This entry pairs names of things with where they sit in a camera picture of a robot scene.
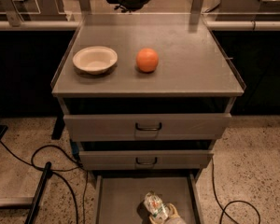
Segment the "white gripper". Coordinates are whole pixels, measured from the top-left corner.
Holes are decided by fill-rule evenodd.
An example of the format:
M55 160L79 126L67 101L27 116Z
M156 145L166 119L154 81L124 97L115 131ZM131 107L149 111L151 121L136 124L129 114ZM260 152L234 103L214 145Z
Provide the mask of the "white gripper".
M150 223L151 224L187 224L183 218L179 217L177 209L173 204L168 203L167 207L169 210L169 214L168 214L169 219L167 219L164 222L163 220L158 220L154 218L154 216L150 215L149 216Z

